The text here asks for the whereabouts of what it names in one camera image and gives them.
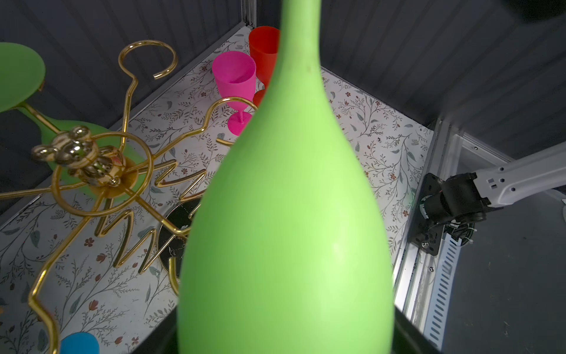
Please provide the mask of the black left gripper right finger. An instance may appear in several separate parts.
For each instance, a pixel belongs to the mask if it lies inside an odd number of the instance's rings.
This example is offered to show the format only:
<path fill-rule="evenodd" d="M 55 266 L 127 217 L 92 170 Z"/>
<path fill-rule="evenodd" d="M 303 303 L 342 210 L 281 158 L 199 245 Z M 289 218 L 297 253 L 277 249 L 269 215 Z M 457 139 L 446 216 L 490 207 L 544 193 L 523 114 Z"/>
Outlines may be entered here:
<path fill-rule="evenodd" d="M 395 308 L 392 353 L 438 354 L 438 350 L 414 327 L 398 308 Z"/>

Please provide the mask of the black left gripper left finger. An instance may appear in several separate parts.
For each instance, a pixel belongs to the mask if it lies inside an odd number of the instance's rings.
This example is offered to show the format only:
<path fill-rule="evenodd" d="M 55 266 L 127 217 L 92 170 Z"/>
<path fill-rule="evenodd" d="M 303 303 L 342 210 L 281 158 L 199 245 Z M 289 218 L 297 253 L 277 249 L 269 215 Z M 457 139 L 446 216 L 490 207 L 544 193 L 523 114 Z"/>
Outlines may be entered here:
<path fill-rule="evenodd" d="M 178 354 L 176 321 L 163 321 L 133 354 Z"/>

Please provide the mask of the blue wine glass front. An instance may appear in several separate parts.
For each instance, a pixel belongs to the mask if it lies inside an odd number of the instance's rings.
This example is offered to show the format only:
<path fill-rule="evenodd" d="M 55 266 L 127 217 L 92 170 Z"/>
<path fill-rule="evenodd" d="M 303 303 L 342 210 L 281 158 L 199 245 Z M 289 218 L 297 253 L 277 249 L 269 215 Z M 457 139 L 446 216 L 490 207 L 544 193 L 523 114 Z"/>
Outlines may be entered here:
<path fill-rule="evenodd" d="M 97 338 L 91 333 L 78 332 L 65 337 L 60 343 L 61 354 L 100 354 Z"/>

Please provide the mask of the green wine glass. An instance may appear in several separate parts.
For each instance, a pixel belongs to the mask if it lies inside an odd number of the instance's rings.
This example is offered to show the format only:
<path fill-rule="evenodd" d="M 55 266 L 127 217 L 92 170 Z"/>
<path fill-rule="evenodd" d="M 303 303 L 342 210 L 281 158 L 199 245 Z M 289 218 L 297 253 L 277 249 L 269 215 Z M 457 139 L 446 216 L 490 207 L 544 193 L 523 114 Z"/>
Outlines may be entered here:
<path fill-rule="evenodd" d="M 192 223 L 181 353 L 389 353 L 392 261 L 324 90 L 321 3 L 283 1 L 277 65 Z"/>
<path fill-rule="evenodd" d="M 16 109 L 31 119 L 40 129 L 41 144 L 50 145 L 59 131 L 71 131 L 78 126 L 87 127 L 91 135 L 108 133 L 111 130 L 90 122 L 67 119 L 54 119 L 40 113 L 26 103 L 42 87 L 46 76 L 46 66 L 41 56 L 33 49 L 22 44 L 1 42 L 1 113 Z M 114 146 L 118 149 L 120 137 L 104 137 L 96 141 L 99 148 Z M 143 162 L 144 157 L 131 146 L 123 151 L 128 167 L 130 164 Z M 144 174 L 132 172 L 120 177 L 120 182 L 137 191 L 143 183 Z M 60 174 L 62 185 L 82 182 L 63 168 Z"/>

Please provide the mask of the green wine glass back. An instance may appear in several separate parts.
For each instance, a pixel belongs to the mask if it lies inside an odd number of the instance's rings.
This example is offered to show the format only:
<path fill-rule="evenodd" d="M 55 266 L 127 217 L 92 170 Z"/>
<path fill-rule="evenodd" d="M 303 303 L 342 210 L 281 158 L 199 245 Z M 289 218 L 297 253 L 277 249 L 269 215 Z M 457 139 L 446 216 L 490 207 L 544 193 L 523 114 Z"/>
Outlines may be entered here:
<path fill-rule="evenodd" d="M 108 133 L 111 130 L 90 122 L 67 119 L 54 119 L 40 113 L 26 103 L 42 87 L 46 76 L 46 66 L 41 56 L 33 49 L 22 44 L 1 42 L 1 113 L 16 109 L 31 119 L 40 129 L 41 144 L 50 145 L 59 131 L 71 131 L 78 126 L 87 127 L 91 135 Z M 118 149 L 120 137 L 104 137 L 96 141 L 99 148 L 114 146 Z M 128 167 L 130 164 L 143 162 L 144 157 L 131 146 L 123 151 Z M 120 177 L 120 182 L 137 191 L 143 183 L 144 174 L 132 172 Z M 62 185 L 82 182 L 63 168 L 60 174 Z"/>

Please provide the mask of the pink wine glass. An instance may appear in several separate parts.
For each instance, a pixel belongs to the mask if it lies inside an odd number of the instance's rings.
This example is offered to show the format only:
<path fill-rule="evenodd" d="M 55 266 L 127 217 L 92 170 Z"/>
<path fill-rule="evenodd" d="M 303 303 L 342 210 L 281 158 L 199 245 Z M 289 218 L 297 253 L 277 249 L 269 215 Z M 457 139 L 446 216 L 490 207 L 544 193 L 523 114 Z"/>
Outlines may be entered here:
<path fill-rule="evenodd" d="M 226 52 L 214 60 L 212 72 L 222 98 L 240 97 L 252 101 L 256 92 L 256 63 L 246 53 Z M 237 112 L 228 118 L 228 129 L 235 136 L 245 129 L 252 115 L 245 112 L 246 103 L 231 102 L 228 106 Z"/>

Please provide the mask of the red wine glass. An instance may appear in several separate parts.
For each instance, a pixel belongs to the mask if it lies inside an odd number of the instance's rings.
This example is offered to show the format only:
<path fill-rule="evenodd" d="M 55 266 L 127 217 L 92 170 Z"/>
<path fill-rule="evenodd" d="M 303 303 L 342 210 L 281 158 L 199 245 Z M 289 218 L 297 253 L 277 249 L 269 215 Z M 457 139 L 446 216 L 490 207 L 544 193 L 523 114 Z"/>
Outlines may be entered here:
<path fill-rule="evenodd" d="M 256 63 L 256 77 L 264 85 L 253 98 L 259 106 L 267 91 L 277 61 L 280 31 L 275 27 L 263 26 L 249 34 L 250 56 Z"/>

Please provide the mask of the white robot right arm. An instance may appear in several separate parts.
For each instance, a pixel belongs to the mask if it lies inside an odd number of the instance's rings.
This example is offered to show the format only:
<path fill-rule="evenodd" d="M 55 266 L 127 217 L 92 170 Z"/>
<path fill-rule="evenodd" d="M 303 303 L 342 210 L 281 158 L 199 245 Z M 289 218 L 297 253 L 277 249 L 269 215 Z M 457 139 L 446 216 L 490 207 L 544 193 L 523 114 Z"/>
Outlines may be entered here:
<path fill-rule="evenodd" d="M 565 143 L 514 162 L 449 177 L 439 191 L 421 197 L 419 209 L 432 224 L 479 222 L 488 212 L 565 185 Z"/>

